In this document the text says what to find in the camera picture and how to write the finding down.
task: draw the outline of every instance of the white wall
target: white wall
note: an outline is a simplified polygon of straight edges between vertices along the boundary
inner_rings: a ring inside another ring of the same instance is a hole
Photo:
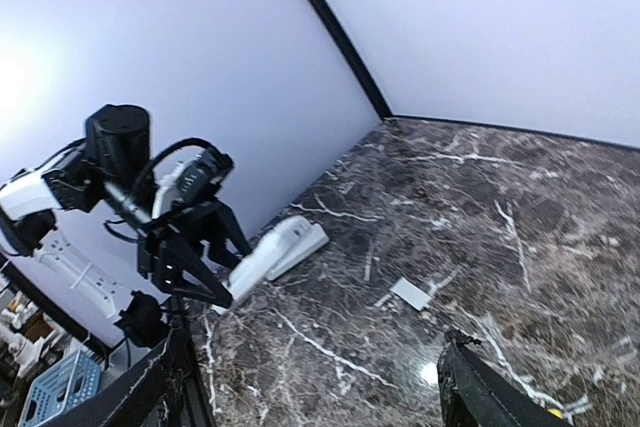
[[[377,123],[306,0],[0,0],[0,70],[3,177],[81,136],[102,105],[138,104],[152,113],[154,152],[200,136],[231,154],[221,197],[248,234]],[[102,266],[145,285],[132,246],[103,232],[108,214],[59,218]],[[16,263],[84,325],[119,338],[55,275]]]
[[[394,113],[640,146],[640,0],[328,0]]]

